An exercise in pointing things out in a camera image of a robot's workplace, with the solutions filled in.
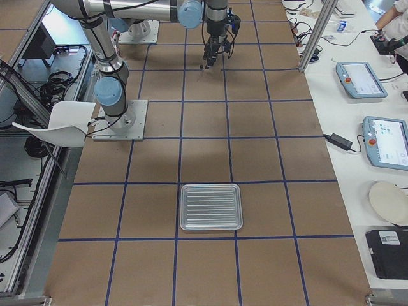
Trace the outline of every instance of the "metal tray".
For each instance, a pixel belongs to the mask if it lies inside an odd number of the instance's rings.
[[[183,230],[238,230],[242,225],[238,185],[191,184],[181,188],[180,226]]]

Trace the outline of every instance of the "person's arm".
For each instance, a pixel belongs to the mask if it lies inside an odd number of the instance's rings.
[[[387,24],[389,24],[395,17],[402,15],[395,6],[390,8],[381,18],[377,21],[375,24],[378,28],[378,30],[381,30],[383,27],[385,27]]]

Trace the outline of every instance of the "white table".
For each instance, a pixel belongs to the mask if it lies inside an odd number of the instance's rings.
[[[356,35],[366,29],[376,29],[367,9],[361,1],[346,0],[356,10],[350,21],[354,26],[353,33],[336,33],[326,30],[324,35],[334,35],[334,43],[347,44]],[[296,7],[297,2],[284,1],[287,7]],[[319,11],[321,2],[315,1],[310,7]],[[316,20],[311,17],[296,17],[299,22],[306,22],[311,27]],[[340,20],[333,14],[332,20]],[[304,31],[305,25],[298,29]],[[356,136],[362,133],[361,123],[365,116],[378,116],[402,119],[408,122],[408,101],[402,91],[408,91],[408,76],[402,75],[391,82],[383,83],[388,97],[383,99],[352,99],[339,82],[335,72],[336,62],[369,62],[379,78],[393,77],[401,70],[398,64],[392,64],[387,55],[379,55],[371,42],[374,32],[360,34],[357,40],[348,47],[340,47],[320,40],[323,51],[319,60],[309,64],[305,71],[317,116],[323,133],[336,133],[353,142],[353,149],[358,150]],[[392,228],[392,224],[381,219],[373,210],[368,200],[371,186],[378,181],[387,181],[400,187],[408,187],[408,172],[386,168],[376,168],[368,161],[365,148],[359,154],[346,152],[327,142],[328,151],[339,182],[340,190],[347,209],[354,237],[360,252],[361,260],[372,289],[408,289],[408,280],[384,280],[375,276],[374,266],[368,250],[365,233],[374,229]]]

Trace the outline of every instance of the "white label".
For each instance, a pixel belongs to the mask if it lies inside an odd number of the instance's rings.
[[[400,245],[396,231],[379,231],[382,244]]]

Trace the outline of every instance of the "white mounting plate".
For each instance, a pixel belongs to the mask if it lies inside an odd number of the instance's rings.
[[[119,36],[119,43],[127,45],[142,45],[144,43],[157,43],[157,35],[159,34],[159,24],[157,20],[148,20],[150,25],[150,33],[144,37],[135,38],[128,32],[123,32]]]
[[[111,129],[97,132],[93,134],[93,140],[103,141],[117,141],[117,140],[143,140],[143,134],[145,132],[146,114],[147,114],[147,100],[131,100],[128,107],[135,113],[135,123],[123,134],[117,134]],[[99,117],[105,116],[105,112],[101,108],[99,111]],[[95,130],[104,129],[108,127],[108,123],[105,120],[97,121]]]

